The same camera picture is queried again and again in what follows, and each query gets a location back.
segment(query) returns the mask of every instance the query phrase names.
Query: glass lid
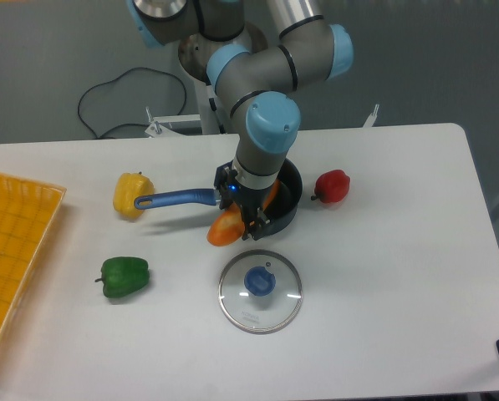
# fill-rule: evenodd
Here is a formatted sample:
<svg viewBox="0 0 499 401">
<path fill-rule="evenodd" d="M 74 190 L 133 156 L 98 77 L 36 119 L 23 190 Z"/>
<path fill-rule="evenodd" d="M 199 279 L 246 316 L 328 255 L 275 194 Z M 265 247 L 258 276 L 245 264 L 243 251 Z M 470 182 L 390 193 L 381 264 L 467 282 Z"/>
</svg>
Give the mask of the glass lid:
<svg viewBox="0 0 499 401">
<path fill-rule="evenodd" d="M 289 324 L 301 307 L 298 271 L 271 251 L 247 251 L 229 261 L 219 281 L 219 302 L 241 330 L 264 334 Z"/>
</svg>

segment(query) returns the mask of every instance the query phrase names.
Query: black cable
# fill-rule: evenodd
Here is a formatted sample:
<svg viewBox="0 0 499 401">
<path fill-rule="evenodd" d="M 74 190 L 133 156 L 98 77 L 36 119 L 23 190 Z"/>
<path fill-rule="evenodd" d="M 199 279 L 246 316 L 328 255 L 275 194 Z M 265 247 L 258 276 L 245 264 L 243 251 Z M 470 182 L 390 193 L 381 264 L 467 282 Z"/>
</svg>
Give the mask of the black cable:
<svg viewBox="0 0 499 401">
<path fill-rule="evenodd" d="M 182 80 L 179 77 L 177 77 L 176 75 L 171 74 L 171 73 L 167 73 L 166 71 L 160 71 L 158 69 L 150 69 L 148 67 L 134 67 L 132 69 L 128 69 L 128 70 L 124 71 L 119 77 L 117 77 L 115 79 L 112 79 L 111 81 L 103 82 L 102 84 L 96 84 L 95 86 L 92 86 L 91 88 L 89 88 L 88 90 L 86 90 L 84 92 L 84 94 L 80 97 L 79 105 L 78 105 L 78 110 L 77 110 L 78 111 L 79 120 L 85 126 L 85 128 L 89 129 L 89 131 L 91 132 L 91 134 L 93 134 L 93 136 L 95 137 L 96 140 L 105 140 L 105 139 L 114 140 L 115 139 L 114 137 L 107 136 L 107 135 L 110 132 L 113 132 L 113 131 L 115 131 L 116 129 L 119 129 L 119 128 L 123 128 L 123 127 L 148 127 L 149 126 L 148 124 L 124 123 L 124 124 L 119 124 L 119 125 L 116 125 L 113 128 L 108 129 L 106 132 L 104 132 L 101 135 L 97 135 L 97 133 L 95 132 L 95 130 L 93 128 L 91 128 L 88 123 L 86 123 L 84 121 L 84 119 L 82 118 L 82 114 L 80 113 L 80 105 L 82 104 L 82 101 L 84 100 L 85 96 L 89 92 L 91 92 L 93 89 L 97 89 L 100 86 L 105 86 L 105 85 L 113 84 L 113 83 L 119 81 L 125 75 L 128 75 L 128 74 L 130 74 L 130 73 L 132 73 L 134 71 L 149 71 L 149 72 L 160 74 L 160 75 L 167 75 L 168 77 L 173 78 L 174 80 L 176 80 L 176 82 L 178 82 L 182 86 L 182 90 L 184 91 L 184 101 L 182 102 L 182 106 L 181 106 L 181 108 L 179 109 L 179 111 L 178 111 L 178 113 L 176 115 L 181 115 L 182 111 L 186 107 L 186 101 L 188 100 L 188 92 L 187 92 L 186 86 L 184 85 L 184 83 L 182 82 Z"/>
</svg>

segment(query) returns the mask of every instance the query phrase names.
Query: yellow bell pepper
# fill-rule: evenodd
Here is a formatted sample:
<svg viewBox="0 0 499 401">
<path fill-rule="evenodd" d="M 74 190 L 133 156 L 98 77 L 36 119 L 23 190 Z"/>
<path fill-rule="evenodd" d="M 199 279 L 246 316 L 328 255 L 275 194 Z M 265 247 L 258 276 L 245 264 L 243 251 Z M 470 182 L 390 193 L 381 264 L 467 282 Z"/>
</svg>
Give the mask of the yellow bell pepper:
<svg viewBox="0 0 499 401">
<path fill-rule="evenodd" d="M 124 173 L 115 186 L 114 209 L 127 219 L 137 219 L 144 211 L 134 207 L 134 199 L 154 193 L 155 187 L 147 177 L 141 173 Z"/>
</svg>

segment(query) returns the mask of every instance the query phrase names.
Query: blue joint cap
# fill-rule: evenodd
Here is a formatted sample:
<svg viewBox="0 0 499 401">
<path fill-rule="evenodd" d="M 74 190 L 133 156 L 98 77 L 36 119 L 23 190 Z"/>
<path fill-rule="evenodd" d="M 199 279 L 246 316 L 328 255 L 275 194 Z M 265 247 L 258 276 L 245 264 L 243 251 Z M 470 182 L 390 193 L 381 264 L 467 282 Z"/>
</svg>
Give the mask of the blue joint cap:
<svg viewBox="0 0 499 401">
<path fill-rule="evenodd" d="M 275 155 L 288 152 L 298 136 L 301 113 L 285 94 L 264 92 L 249 105 L 246 128 L 253 143 Z"/>
<path fill-rule="evenodd" d="M 134 7 L 133 0 L 126 0 L 126 7 L 129 9 L 130 15 L 138 27 L 138 31 L 140 32 L 145 46 L 147 46 L 147 48 L 161 48 L 162 44 L 158 42 L 154 36 L 152 36 L 152 33 L 150 33 L 149 29 L 147 29 L 147 27 L 143 24 L 143 21 L 141 21 L 140 15 Z"/>
<path fill-rule="evenodd" d="M 241 44 L 228 44 L 216 50 L 216 52 L 208 60 L 206 66 L 206 74 L 210 79 L 210 83 L 216 90 L 216 83 L 223 69 L 235 58 L 238 54 L 249 53 L 249 50 L 244 48 Z"/>
<path fill-rule="evenodd" d="M 331 74 L 327 79 L 336 77 L 349 70 L 353 64 L 353 44 L 351 37 L 342 25 L 330 25 L 334 36 L 334 56 Z"/>
<path fill-rule="evenodd" d="M 264 266 L 257 266 L 249 270 L 243 279 L 246 289 L 256 297 L 264 297 L 275 288 L 275 276 Z"/>
</svg>

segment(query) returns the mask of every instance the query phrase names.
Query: bell pepper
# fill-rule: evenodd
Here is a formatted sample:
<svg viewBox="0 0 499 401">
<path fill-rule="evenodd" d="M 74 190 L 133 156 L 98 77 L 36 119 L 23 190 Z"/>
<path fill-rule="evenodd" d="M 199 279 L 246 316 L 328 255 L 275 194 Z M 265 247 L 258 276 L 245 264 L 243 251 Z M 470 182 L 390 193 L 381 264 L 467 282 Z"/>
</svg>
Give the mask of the bell pepper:
<svg viewBox="0 0 499 401">
<path fill-rule="evenodd" d="M 149 264 L 145 259 L 133 256 L 112 257 L 100 268 L 102 292 L 107 298 L 121 298 L 136 292 L 149 283 Z"/>
<path fill-rule="evenodd" d="M 266 210 L 279 192 L 281 181 L 275 180 L 269 195 L 262 208 Z M 236 203 L 231 204 L 210 226 L 206 239 L 214 246 L 225 246 L 232 244 L 243 236 L 246 230 L 243 224 L 242 213 Z"/>
<path fill-rule="evenodd" d="M 134 199 L 154 192 L 152 182 L 141 173 L 124 173 L 115 186 L 114 209 L 127 219 L 137 219 L 144 211 L 134 207 Z"/>
<path fill-rule="evenodd" d="M 340 202 L 349 192 L 351 179 L 342 170 L 332 170 L 319 176 L 311 200 L 320 199 L 322 203 Z"/>
</svg>

